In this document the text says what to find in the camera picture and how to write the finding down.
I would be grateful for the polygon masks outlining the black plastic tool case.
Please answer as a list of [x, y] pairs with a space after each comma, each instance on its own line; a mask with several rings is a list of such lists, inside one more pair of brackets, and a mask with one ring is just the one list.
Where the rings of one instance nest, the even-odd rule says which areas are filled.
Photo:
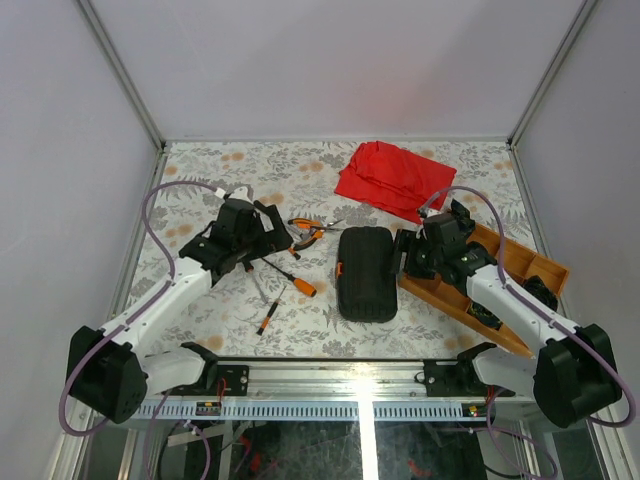
[[384, 227], [350, 227], [343, 231], [335, 274], [337, 305], [344, 319], [385, 323], [396, 316], [393, 247], [391, 232]]

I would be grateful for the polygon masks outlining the large orange handled screwdriver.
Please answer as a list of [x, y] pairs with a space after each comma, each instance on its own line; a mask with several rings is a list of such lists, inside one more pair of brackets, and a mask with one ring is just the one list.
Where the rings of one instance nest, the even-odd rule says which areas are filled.
[[276, 266], [272, 262], [266, 260], [265, 258], [262, 258], [262, 261], [265, 264], [267, 264], [268, 266], [270, 266], [271, 268], [273, 268], [274, 270], [276, 270], [277, 272], [279, 272], [281, 275], [283, 275], [303, 295], [305, 295], [307, 297], [311, 297], [311, 298], [316, 296], [317, 289], [311, 283], [306, 282], [303, 279], [301, 279], [299, 277], [296, 277], [293, 274], [282, 270], [281, 268], [279, 268], [278, 266]]

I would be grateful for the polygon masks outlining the small orange black screwdriver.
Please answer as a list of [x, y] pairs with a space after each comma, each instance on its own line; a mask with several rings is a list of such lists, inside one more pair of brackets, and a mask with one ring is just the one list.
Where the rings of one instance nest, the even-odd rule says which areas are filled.
[[259, 328], [256, 331], [257, 335], [262, 336], [264, 334], [264, 331], [266, 330], [267, 326], [269, 325], [269, 322], [273, 318], [278, 306], [280, 305], [281, 297], [282, 297], [282, 295], [283, 295], [285, 290], [286, 290], [286, 287], [283, 288], [283, 290], [280, 292], [280, 294], [276, 297], [276, 299], [270, 305], [269, 310], [268, 310], [265, 318], [263, 319], [261, 325], [259, 326]]

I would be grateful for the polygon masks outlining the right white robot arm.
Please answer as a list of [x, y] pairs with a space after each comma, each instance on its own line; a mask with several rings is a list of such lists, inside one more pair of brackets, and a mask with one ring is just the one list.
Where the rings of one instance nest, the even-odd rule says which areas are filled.
[[489, 385], [532, 397], [554, 425], [566, 428], [623, 396], [606, 332], [581, 327], [546, 306], [509, 276], [504, 251], [472, 240], [473, 221], [452, 212], [427, 218], [421, 230], [399, 230], [394, 261], [412, 281], [438, 281], [487, 309], [527, 346], [515, 358], [505, 346], [487, 346], [456, 369], [458, 387], [478, 394]]

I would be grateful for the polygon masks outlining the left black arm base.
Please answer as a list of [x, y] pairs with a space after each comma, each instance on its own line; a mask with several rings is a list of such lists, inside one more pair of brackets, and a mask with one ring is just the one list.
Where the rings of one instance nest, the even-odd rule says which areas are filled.
[[180, 347], [196, 353], [204, 361], [203, 370], [196, 381], [177, 387], [180, 394], [216, 395], [220, 398], [247, 395], [250, 373], [248, 365], [221, 364], [216, 354], [194, 342], [185, 342]]

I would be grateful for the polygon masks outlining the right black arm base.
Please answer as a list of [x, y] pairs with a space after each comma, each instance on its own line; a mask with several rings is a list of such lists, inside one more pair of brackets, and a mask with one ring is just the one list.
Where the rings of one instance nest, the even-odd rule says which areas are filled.
[[483, 383], [472, 361], [481, 353], [504, 353], [496, 344], [483, 342], [458, 354], [455, 359], [423, 360], [414, 382], [426, 389], [428, 397], [483, 397], [498, 389]]

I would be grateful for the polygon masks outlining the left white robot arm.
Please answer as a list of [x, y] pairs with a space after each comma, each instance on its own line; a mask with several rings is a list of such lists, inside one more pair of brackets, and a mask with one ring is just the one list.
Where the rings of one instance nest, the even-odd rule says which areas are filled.
[[168, 275], [145, 296], [100, 328], [76, 331], [65, 394], [120, 424], [149, 395], [174, 389], [201, 395], [215, 391], [218, 359], [210, 350], [184, 342], [153, 354], [152, 345], [237, 265], [284, 251], [292, 242], [276, 206], [226, 199], [217, 218], [179, 250]]

